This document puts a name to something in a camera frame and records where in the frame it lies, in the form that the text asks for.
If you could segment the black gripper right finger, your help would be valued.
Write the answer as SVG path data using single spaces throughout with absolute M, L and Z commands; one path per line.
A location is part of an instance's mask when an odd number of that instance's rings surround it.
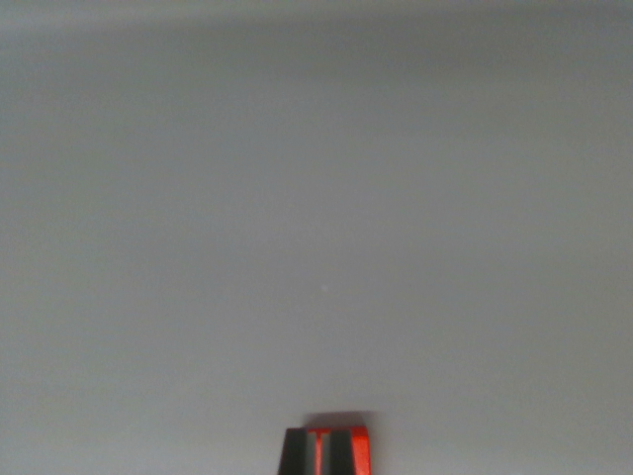
M 329 474 L 356 475 L 354 438 L 356 429 L 334 429 L 329 442 Z

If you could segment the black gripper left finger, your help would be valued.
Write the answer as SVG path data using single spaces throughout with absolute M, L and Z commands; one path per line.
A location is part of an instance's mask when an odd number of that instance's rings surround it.
M 308 462 L 308 432 L 305 428 L 288 428 L 285 432 L 278 475 L 305 475 Z

